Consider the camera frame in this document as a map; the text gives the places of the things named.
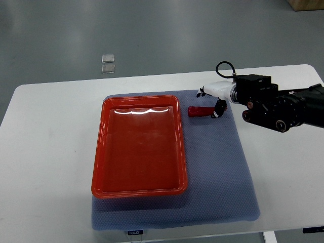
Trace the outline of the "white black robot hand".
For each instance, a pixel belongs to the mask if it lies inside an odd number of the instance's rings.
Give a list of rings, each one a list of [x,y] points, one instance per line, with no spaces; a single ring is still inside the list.
[[[227,101],[238,104],[235,97],[236,84],[229,81],[220,81],[202,86],[198,90],[196,97],[203,97],[205,95],[218,98],[214,111],[210,115],[211,118],[219,118],[223,115],[227,109]]]

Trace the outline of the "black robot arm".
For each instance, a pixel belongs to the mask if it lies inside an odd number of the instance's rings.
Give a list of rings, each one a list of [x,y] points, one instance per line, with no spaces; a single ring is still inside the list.
[[[235,87],[229,100],[247,107],[244,121],[284,133],[307,124],[323,128],[323,86],[280,90],[266,75],[237,75],[234,66],[222,61],[215,68],[223,78],[231,78]]]

